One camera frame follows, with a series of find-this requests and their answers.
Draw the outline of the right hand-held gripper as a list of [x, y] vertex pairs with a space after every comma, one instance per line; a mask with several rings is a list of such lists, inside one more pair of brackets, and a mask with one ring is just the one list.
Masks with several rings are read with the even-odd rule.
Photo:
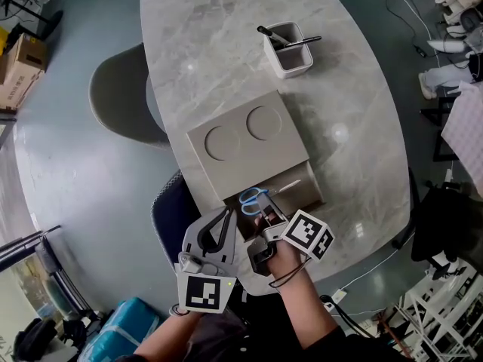
[[277, 243], [285, 241], [297, 248], [308, 259], [321, 262], [330, 250], [334, 235], [325, 222], [298, 210], [289, 221], [268, 195], [258, 195], [260, 220], [255, 239], [247, 248], [254, 273], [269, 276], [267, 262], [277, 253]]

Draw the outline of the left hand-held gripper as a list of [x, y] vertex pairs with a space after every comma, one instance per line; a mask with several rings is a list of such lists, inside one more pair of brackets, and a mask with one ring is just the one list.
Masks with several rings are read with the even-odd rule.
[[[222, 222], [218, 241], [211, 234]], [[237, 281], [233, 265], [237, 213], [220, 207], [201, 216], [185, 233], [183, 249], [174, 264], [179, 307], [186, 311], [222, 313]]]

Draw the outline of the person's right hand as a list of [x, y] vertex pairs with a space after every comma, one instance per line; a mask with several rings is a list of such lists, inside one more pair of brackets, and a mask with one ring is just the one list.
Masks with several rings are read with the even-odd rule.
[[289, 284], [311, 284], [300, 251], [287, 241], [273, 241], [275, 254], [266, 261], [267, 268], [273, 276], [273, 288], [281, 289]]

